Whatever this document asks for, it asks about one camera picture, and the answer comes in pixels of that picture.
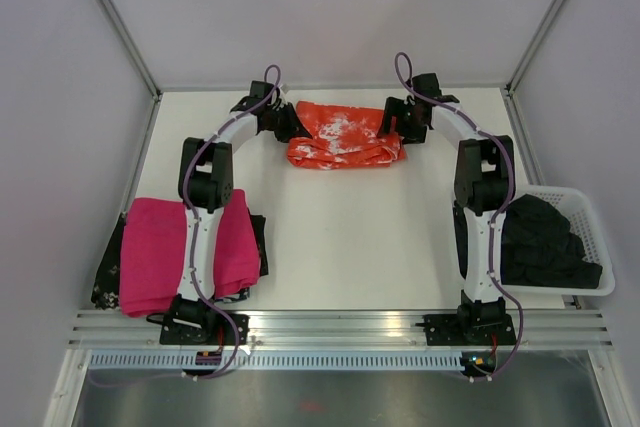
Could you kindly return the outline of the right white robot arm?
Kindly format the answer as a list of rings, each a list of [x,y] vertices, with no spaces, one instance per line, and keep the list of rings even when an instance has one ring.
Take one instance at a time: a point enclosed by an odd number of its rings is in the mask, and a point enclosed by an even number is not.
[[[442,93],[436,74],[401,83],[408,96],[386,100],[378,136],[396,134],[418,144],[433,130],[457,149],[452,214],[464,286],[455,327],[464,341],[477,343],[506,317],[500,255],[506,209],[515,194],[513,142],[482,129],[456,97]]]

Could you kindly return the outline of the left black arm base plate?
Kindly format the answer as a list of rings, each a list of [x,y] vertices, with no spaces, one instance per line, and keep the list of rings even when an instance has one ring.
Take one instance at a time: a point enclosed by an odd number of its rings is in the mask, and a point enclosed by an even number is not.
[[[215,315],[210,327],[201,328],[195,323],[164,321],[159,343],[166,346],[234,346],[236,337],[232,325],[220,315]]]

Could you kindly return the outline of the orange white-speckled trousers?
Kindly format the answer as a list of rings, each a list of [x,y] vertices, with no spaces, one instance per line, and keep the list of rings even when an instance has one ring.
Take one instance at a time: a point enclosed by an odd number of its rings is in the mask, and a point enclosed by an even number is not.
[[[295,167],[388,167],[406,158],[397,134],[378,135],[383,120],[380,109],[300,101],[296,113],[309,135],[288,143],[287,159]]]

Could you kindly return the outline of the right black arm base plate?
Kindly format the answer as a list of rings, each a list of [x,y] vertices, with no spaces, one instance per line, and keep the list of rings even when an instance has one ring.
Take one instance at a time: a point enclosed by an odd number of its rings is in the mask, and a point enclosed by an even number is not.
[[[427,314],[420,326],[429,346],[513,346],[516,332],[510,315],[476,325],[457,314]]]

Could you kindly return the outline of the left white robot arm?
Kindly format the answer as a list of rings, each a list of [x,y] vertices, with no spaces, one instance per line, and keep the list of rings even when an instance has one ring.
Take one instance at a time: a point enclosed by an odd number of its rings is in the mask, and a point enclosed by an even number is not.
[[[222,215],[233,194],[233,156],[263,131],[284,143],[309,135],[293,105],[285,101],[279,81],[252,82],[248,94],[214,133],[183,142],[178,191],[186,215],[184,266],[167,317],[197,344],[210,342],[218,330],[214,253]]]

